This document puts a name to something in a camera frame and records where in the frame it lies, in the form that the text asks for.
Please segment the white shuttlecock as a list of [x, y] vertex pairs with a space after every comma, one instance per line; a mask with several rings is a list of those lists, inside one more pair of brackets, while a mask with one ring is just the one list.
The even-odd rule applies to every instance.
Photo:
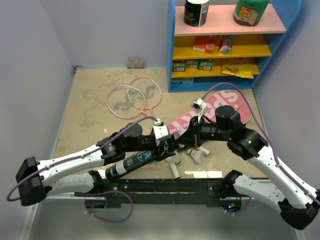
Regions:
[[168, 163], [174, 163], [176, 165], [181, 165], [182, 164], [182, 160], [180, 159], [179, 153], [177, 151], [174, 151], [174, 155], [173, 156], [167, 157], [166, 161]]
[[205, 154], [202, 150], [188, 149], [187, 154], [194, 159], [197, 164], [201, 164]]

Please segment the black shuttlecock tube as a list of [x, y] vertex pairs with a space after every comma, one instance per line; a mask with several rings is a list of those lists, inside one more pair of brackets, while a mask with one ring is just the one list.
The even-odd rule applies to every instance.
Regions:
[[156, 151], [143, 151], [132, 155], [126, 159], [120, 160], [115, 165], [105, 170], [105, 177], [112, 181], [125, 176], [157, 159]]

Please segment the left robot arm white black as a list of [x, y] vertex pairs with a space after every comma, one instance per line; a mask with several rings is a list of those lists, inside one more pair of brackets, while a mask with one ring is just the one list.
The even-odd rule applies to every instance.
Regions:
[[140, 124], [130, 123], [84, 150], [40, 161], [33, 156], [26, 158], [15, 176], [20, 204], [31, 206], [49, 196], [68, 192], [99, 196], [104, 184], [98, 173], [90, 171], [75, 179], [71, 176], [115, 163], [108, 179], [118, 178], [175, 155], [179, 146], [164, 124], [153, 126], [149, 135], [143, 135], [142, 131]]

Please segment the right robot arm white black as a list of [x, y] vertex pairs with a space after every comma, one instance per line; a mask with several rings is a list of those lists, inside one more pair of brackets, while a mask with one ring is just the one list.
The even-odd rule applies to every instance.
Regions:
[[187, 130], [177, 142], [188, 147], [199, 147], [206, 141], [225, 141], [229, 150], [255, 166], [274, 184], [260, 182], [232, 170], [218, 187], [221, 197], [237, 193], [252, 197], [275, 209], [282, 219], [297, 230], [304, 230], [320, 209], [320, 191], [295, 174], [274, 153], [271, 143], [258, 132], [241, 122], [240, 114], [229, 105], [215, 110], [215, 122], [206, 116], [194, 116]]

